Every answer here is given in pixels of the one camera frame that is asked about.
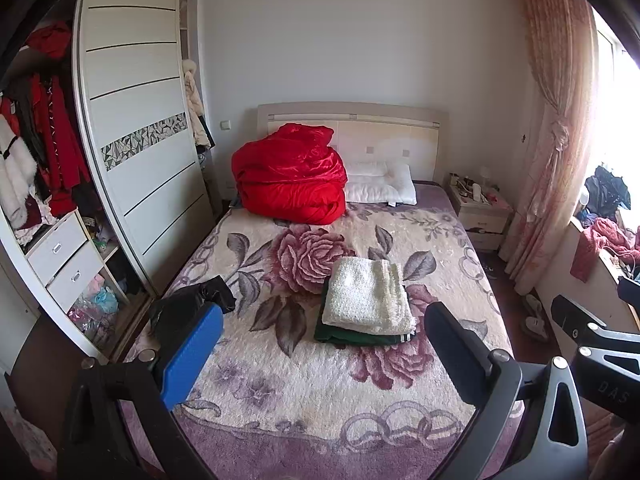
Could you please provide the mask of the cream fluffy sweater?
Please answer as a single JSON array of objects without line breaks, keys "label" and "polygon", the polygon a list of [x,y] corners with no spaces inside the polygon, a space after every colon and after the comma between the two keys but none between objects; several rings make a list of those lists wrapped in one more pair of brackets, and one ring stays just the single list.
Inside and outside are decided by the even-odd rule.
[{"label": "cream fluffy sweater", "polygon": [[418,324],[399,266],[359,257],[334,263],[322,323],[376,336],[408,335]]}]

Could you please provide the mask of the clothes pile by window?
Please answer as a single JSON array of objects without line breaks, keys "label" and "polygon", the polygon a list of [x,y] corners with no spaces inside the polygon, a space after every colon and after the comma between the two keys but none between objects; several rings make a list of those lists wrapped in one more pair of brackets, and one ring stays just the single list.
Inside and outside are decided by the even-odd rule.
[{"label": "clothes pile by window", "polygon": [[585,180],[588,202],[577,219],[582,226],[570,275],[583,283],[590,279],[601,252],[608,252],[623,265],[623,274],[639,277],[639,228],[626,228],[616,214],[620,207],[630,210],[631,195],[622,177],[603,166]]}]

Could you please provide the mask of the black garment on bed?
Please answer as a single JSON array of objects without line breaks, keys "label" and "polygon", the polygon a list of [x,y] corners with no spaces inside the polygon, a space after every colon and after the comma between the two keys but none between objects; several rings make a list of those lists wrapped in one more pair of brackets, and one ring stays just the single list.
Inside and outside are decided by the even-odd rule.
[{"label": "black garment on bed", "polygon": [[227,314],[235,310],[235,303],[235,296],[220,275],[180,288],[152,304],[150,333],[162,347],[167,346],[179,338],[201,310],[216,304]]}]

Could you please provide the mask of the floral plush bed blanket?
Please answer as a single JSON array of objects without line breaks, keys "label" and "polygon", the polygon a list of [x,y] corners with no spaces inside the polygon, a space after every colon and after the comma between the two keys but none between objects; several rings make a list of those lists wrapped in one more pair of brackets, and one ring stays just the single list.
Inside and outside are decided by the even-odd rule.
[{"label": "floral plush bed blanket", "polygon": [[446,192],[414,205],[349,204],[328,226],[236,208],[176,279],[215,276],[236,300],[175,418],[221,479],[425,479],[473,415],[423,330],[359,336],[324,324],[324,286],[347,256],[398,267],[413,316],[442,302],[489,348],[510,340]]}]

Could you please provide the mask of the white wardrobe drawer unit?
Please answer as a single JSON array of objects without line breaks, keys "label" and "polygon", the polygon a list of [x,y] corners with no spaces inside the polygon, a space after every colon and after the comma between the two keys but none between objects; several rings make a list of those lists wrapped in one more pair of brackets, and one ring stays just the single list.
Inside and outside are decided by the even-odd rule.
[{"label": "white wardrobe drawer unit", "polygon": [[117,322],[131,304],[107,266],[117,253],[112,242],[96,247],[77,210],[47,226],[26,252],[42,310],[80,351],[101,361],[114,359]]}]

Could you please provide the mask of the white nightstand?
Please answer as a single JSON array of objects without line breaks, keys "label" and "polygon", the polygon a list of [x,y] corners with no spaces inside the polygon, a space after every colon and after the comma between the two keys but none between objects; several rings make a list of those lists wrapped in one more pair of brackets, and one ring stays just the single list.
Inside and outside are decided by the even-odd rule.
[{"label": "white nightstand", "polygon": [[495,188],[448,174],[445,188],[460,223],[478,252],[496,252],[506,236],[513,209]]}]

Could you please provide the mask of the white pillow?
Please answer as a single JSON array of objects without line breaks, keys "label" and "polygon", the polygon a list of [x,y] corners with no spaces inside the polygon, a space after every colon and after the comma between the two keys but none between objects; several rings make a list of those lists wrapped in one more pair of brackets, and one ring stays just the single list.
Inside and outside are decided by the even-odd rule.
[{"label": "white pillow", "polygon": [[346,162],[345,200],[357,204],[414,206],[416,187],[404,162]]}]

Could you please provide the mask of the red hanging coat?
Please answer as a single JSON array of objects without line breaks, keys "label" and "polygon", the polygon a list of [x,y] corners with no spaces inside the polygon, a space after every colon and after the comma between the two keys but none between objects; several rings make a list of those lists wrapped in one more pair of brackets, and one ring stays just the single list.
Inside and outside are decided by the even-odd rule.
[{"label": "red hanging coat", "polygon": [[80,145],[68,80],[70,40],[72,31],[64,22],[37,29],[27,39],[27,45],[44,56],[44,62],[29,76],[30,109],[43,142],[40,174],[49,190],[51,214],[61,218],[76,209],[89,218],[101,205]]}]

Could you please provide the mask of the white wardrobe sliding door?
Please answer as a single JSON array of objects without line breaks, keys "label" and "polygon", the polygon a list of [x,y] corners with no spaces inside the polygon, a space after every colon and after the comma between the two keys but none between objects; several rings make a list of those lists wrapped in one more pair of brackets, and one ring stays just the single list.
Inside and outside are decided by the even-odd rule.
[{"label": "white wardrobe sliding door", "polygon": [[184,95],[179,0],[78,0],[82,140],[112,226],[160,296],[213,229]]}]

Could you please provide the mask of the red quilt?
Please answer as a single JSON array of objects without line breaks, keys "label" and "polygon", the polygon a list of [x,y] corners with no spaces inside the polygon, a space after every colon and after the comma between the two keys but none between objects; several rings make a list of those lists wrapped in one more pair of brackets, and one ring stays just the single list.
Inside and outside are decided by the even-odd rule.
[{"label": "red quilt", "polygon": [[289,122],[231,157],[236,190],[258,216],[326,226],[346,209],[347,174],[334,130]]}]

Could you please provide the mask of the white fur coat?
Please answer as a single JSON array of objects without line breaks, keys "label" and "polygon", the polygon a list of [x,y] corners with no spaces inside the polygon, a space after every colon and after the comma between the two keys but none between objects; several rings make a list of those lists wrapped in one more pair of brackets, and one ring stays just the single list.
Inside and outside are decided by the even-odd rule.
[{"label": "white fur coat", "polygon": [[40,222],[40,212],[32,195],[37,164],[25,142],[1,116],[1,208],[14,231],[29,229]]}]

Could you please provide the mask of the beige bed headboard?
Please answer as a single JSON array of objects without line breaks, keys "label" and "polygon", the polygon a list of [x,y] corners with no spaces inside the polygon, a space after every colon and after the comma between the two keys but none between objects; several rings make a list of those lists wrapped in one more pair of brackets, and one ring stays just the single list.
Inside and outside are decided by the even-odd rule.
[{"label": "beige bed headboard", "polygon": [[440,110],[363,102],[289,102],[257,107],[257,135],[296,122],[334,130],[331,145],[346,162],[404,162],[414,180],[442,183],[449,115]]}]

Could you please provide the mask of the beige hanging garment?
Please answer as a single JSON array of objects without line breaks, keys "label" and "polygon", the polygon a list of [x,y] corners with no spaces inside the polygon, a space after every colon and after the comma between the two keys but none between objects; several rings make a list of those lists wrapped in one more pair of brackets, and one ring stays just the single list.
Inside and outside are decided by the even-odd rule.
[{"label": "beige hanging garment", "polygon": [[204,106],[195,81],[197,69],[198,66],[192,60],[187,58],[182,61],[184,94],[186,95],[194,143],[196,148],[202,152],[210,150],[215,143],[204,120]]}]

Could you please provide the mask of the pink curtain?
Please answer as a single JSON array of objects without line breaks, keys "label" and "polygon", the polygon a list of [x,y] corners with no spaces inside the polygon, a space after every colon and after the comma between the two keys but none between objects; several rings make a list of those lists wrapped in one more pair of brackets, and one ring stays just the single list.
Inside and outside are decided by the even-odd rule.
[{"label": "pink curtain", "polygon": [[587,166],[598,40],[587,0],[520,0],[538,106],[523,186],[500,256],[525,296],[570,223]]}]

